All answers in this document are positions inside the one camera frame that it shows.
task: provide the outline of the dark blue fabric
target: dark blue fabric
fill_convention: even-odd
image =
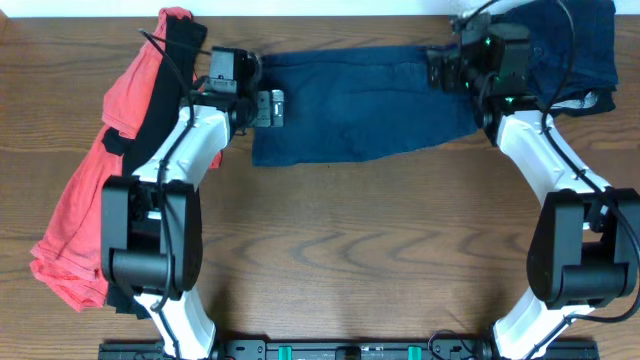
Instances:
[[[570,0],[576,62],[563,95],[618,82],[610,0]],[[502,15],[531,30],[531,90],[548,101],[569,55],[567,19],[553,0]],[[477,131],[467,95],[427,84],[425,46],[263,57],[265,88],[285,92],[285,126],[256,129],[253,163],[353,162],[436,146]]]

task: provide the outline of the white wall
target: white wall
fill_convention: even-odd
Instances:
[[[181,6],[196,16],[443,15],[478,7],[486,0],[0,0],[9,17],[155,16]],[[531,0],[502,0],[503,12]],[[640,0],[614,0],[618,14],[640,14]]]

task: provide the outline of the wooden table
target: wooden table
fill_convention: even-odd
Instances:
[[[200,18],[206,46],[261,54],[444,44],[443,17]],[[616,17],[618,109],[558,120],[618,187],[640,189],[640,19]],[[101,127],[102,96],[153,18],[20,19],[0,26],[0,358],[91,359],[105,339],[157,339],[113,308],[76,313],[29,270],[67,180]],[[207,73],[208,59],[198,73]],[[527,288],[540,210],[482,133],[361,164],[251,166],[235,139],[201,187],[203,303],[227,331],[271,338],[426,338],[483,331]],[[618,300],[601,315],[620,313]],[[640,317],[578,323],[605,359],[640,357]]]

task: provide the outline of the white plastic casing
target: white plastic casing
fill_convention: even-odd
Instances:
[[[194,190],[207,172],[216,154],[229,143],[229,116],[212,106],[194,106],[194,125],[184,139],[178,144],[170,159],[167,159],[167,170],[164,183],[180,180],[192,184]],[[176,142],[189,120],[189,108],[180,109],[180,115],[171,134],[162,143],[151,160],[142,165],[134,176],[140,181],[156,182],[160,160]]]
[[[576,178],[569,165],[551,147],[542,133],[541,119],[542,113],[538,110],[517,111],[513,115],[503,117],[496,139],[500,150],[518,166],[541,205],[544,204],[547,193],[551,191],[572,189],[579,194],[593,192],[584,181]],[[558,133],[551,116],[547,117],[547,125],[551,127],[550,135],[562,151],[578,168],[585,170],[585,175],[604,191],[609,183],[580,160]]]
[[[589,305],[563,306],[559,310],[549,310],[545,303],[538,300],[533,294],[533,290],[529,288],[511,312],[493,326],[498,352],[500,356],[508,359],[522,359],[562,323],[565,316],[569,314],[587,315],[592,311],[593,308]],[[549,343],[540,348],[533,357],[543,356]]]
[[[136,295],[135,299],[151,315],[153,322],[164,340],[164,352],[176,356],[173,348],[173,341],[167,334],[160,316],[151,310],[151,307],[160,299],[160,295],[142,293]],[[208,358],[213,347],[216,328],[213,321],[204,312],[198,289],[193,289],[182,293],[180,300],[168,300],[162,308],[169,327],[177,337],[180,344],[180,357],[182,359],[204,359]]]

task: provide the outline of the red garment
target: red garment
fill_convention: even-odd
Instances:
[[[160,10],[154,35],[165,37],[167,16],[191,18],[191,13],[178,7]],[[106,151],[102,144],[104,132],[113,127],[121,136],[135,138],[149,107],[161,62],[162,55],[146,42],[105,94],[102,120],[106,125],[64,189],[44,238],[31,249],[36,257],[31,262],[35,278],[45,282],[76,311],[102,307],[107,294],[107,281],[100,266],[101,194],[107,178],[121,174],[122,157]]]

